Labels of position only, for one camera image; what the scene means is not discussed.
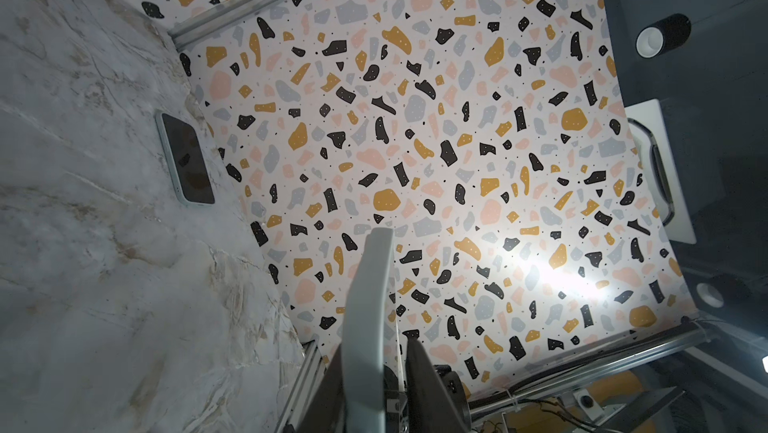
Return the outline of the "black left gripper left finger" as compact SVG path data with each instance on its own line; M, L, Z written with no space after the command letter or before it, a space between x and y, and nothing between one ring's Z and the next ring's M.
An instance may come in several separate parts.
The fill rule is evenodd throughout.
M299 422L298 433L345 431L342 355L343 349L339 346Z

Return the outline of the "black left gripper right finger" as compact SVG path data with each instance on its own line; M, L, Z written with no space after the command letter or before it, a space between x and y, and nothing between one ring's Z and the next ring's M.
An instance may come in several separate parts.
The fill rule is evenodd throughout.
M469 432L463 384L448 365L433 365L422 343L407 343L406 392L410 432Z

